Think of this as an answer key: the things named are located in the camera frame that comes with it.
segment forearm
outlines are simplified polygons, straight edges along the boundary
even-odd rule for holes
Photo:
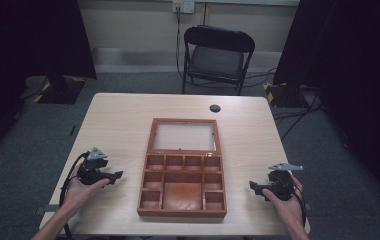
[[[59,236],[62,228],[76,213],[76,209],[70,204],[63,205],[55,214],[46,222],[46,224],[37,232],[32,238],[33,240],[39,239],[56,239]]]
[[[292,240],[309,240],[305,228],[303,228],[300,224],[288,225],[287,231],[289,232]]]

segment gray carpet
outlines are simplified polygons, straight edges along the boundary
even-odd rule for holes
[[[245,85],[263,79],[250,78]],[[28,79],[24,96],[37,90],[43,80]],[[181,81],[177,73],[100,73],[98,80],[85,84],[75,105],[35,104],[27,99],[20,119],[0,140],[0,239],[29,239],[38,230],[42,215],[34,210],[49,202],[90,101],[98,92],[180,94]],[[234,93],[228,86],[187,85],[187,94]],[[244,88],[242,95],[262,97],[265,93],[262,85],[256,85]],[[307,92],[306,98],[312,101],[313,92]],[[277,117],[298,111],[272,109]],[[281,136],[296,119],[276,121]],[[308,211],[310,237],[380,239],[380,186],[344,147],[342,136],[339,127],[319,110],[305,116],[283,140],[289,162],[306,169],[295,175],[312,206]]]

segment baseboard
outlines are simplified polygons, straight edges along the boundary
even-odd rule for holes
[[[175,51],[141,49],[94,48],[96,72],[174,72],[177,71]],[[182,71],[184,52],[179,56]],[[276,68],[281,52],[254,52],[248,72],[267,72]]]

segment human hand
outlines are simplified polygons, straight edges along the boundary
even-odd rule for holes
[[[62,206],[68,206],[71,209],[72,215],[75,215],[98,189],[110,182],[109,179],[105,178],[92,185],[82,184],[77,177],[80,166],[81,164],[76,166],[72,172],[72,179],[69,182],[65,200],[62,204]]]
[[[296,185],[296,194],[302,199],[302,184],[291,175],[294,184]],[[296,196],[292,196],[287,201],[282,201],[273,192],[268,189],[263,189],[262,193],[275,206],[278,216],[286,225],[292,239],[309,239],[303,227],[302,209]]]

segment chair backrest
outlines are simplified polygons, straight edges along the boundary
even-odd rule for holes
[[[209,48],[217,48],[228,51],[252,53],[255,50],[255,42],[244,32],[197,25],[190,27],[184,33],[184,42]]]

